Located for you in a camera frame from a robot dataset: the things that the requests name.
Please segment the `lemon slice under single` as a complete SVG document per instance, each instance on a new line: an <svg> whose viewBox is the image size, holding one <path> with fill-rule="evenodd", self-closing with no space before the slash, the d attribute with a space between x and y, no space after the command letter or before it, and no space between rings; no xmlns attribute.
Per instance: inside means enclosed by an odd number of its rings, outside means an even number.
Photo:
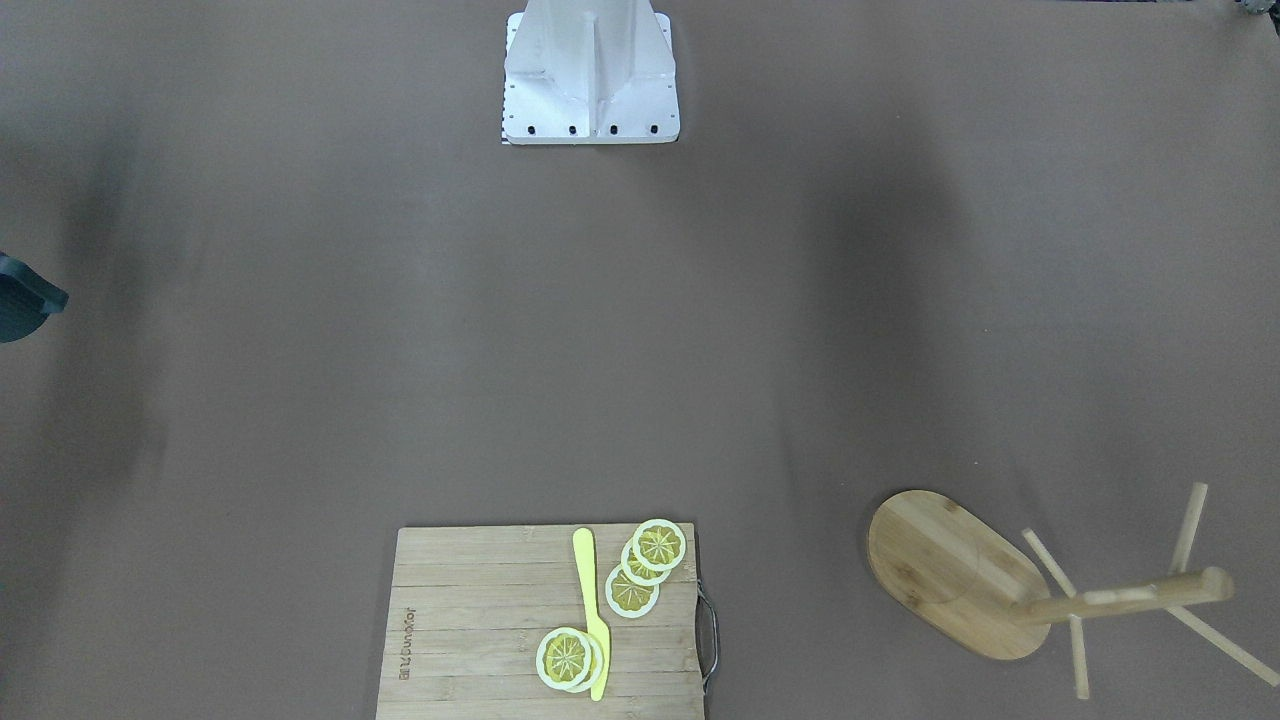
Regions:
<svg viewBox="0 0 1280 720"><path fill-rule="evenodd" d="M582 637L588 642L590 664L588 674L584 676L584 679L580 683L566 689L566 692L573 694L590 691L603 674L605 662L605 651L598 642L598 639L589 633L584 633Z"/></svg>

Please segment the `lemon slice single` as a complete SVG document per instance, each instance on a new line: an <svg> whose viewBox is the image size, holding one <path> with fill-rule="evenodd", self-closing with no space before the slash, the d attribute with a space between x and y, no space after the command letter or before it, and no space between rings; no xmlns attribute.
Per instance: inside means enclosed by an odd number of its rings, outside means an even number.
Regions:
<svg viewBox="0 0 1280 720"><path fill-rule="evenodd" d="M566 692L588 674L590 660L584 633L572 626L559 626L541 638L535 669L547 687Z"/></svg>

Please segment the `wooden cup storage rack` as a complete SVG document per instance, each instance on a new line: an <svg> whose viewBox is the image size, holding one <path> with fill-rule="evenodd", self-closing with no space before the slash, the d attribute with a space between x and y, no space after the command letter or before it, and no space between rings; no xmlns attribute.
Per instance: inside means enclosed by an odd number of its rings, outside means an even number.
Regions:
<svg viewBox="0 0 1280 720"><path fill-rule="evenodd" d="M1193 612L1234 596L1221 568L1189 568L1208 487L1193 484L1169 570L1155 579L1079 591L1032 530L1020 551L977 515L932 489L905 489L872 514L867 559L878 584L913 615L963 648L998 661L1025 659L1066 624L1073 682L1091 697L1083 625L1088 619L1162 611L1268 685L1277 673Z"/></svg>

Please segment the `lemon slice top stack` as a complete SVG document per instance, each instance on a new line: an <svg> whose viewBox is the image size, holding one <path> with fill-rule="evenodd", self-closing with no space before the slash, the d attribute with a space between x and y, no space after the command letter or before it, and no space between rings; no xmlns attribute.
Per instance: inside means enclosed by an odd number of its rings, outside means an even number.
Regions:
<svg viewBox="0 0 1280 720"><path fill-rule="evenodd" d="M689 539L675 521L654 518L643 521L631 537L636 561L649 571L669 571L678 566L687 552Z"/></svg>

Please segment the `dark teal mug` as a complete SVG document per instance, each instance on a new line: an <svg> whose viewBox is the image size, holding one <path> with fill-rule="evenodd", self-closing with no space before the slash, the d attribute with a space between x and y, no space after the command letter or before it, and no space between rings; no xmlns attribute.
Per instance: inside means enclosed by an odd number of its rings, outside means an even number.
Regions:
<svg viewBox="0 0 1280 720"><path fill-rule="evenodd" d="M1 342L35 333L50 315L63 313L69 293L29 265L1 252Z"/></svg>

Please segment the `yellow plastic knife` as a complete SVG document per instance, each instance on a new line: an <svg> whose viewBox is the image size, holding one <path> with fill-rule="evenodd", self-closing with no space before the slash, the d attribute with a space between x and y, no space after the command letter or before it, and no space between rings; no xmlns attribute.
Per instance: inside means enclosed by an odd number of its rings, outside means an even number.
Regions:
<svg viewBox="0 0 1280 720"><path fill-rule="evenodd" d="M584 616L588 634L600 646L600 674L590 685L593 702L600 702L605 693L611 671L611 629L599 611L599 582L596 580L595 537L589 527L580 527L572 534L572 548L576 573L582 596Z"/></svg>

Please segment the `bamboo cutting board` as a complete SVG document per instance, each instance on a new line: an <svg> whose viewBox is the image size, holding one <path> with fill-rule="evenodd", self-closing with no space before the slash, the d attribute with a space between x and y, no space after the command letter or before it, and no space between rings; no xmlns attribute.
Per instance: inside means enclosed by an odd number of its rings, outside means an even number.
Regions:
<svg viewBox="0 0 1280 720"><path fill-rule="evenodd" d="M701 719L721 660L696 533L653 610L617 616L605 580L643 521L404 528L397 536L378 692L379 719ZM541 638L588 633L572 534L595 537L599 611L611 629L600 702L539 678Z"/></svg>

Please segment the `lemon slice stack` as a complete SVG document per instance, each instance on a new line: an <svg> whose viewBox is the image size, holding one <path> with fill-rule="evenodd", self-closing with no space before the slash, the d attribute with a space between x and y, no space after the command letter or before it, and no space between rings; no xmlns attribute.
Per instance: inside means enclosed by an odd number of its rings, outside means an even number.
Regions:
<svg viewBox="0 0 1280 720"><path fill-rule="evenodd" d="M622 575L628 578L628 580L632 582L634 584L643 587L659 585L660 583L666 582L672 573L671 569L657 571L640 562L639 556L634 551L632 541L628 541L623 546L621 551L620 565L622 568L621 573Z"/></svg>
<svg viewBox="0 0 1280 720"><path fill-rule="evenodd" d="M669 571L678 566L687 552L689 539L675 521L654 518L643 521L631 537L636 561L649 571Z"/></svg>

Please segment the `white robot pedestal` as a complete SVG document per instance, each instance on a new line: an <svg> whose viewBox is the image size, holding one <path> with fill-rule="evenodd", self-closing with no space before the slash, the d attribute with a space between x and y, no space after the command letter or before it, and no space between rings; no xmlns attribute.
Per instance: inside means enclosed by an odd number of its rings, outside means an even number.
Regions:
<svg viewBox="0 0 1280 720"><path fill-rule="evenodd" d="M677 141L672 29L649 1L527 3L506 19L502 141Z"/></svg>

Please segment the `lemon slice middle stack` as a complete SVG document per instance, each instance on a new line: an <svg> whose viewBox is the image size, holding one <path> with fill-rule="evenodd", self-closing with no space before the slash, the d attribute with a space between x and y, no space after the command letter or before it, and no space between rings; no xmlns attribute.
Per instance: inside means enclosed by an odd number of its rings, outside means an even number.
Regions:
<svg viewBox="0 0 1280 720"><path fill-rule="evenodd" d="M628 578L628 580L632 582L634 584L643 587L659 585L660 583L666 582L672 573L671 569L657 571L640 562L639 556L634 551L632 541L628 541L623 546L621 551L620 565L622 568L621 573L622 575Z"/></svg>

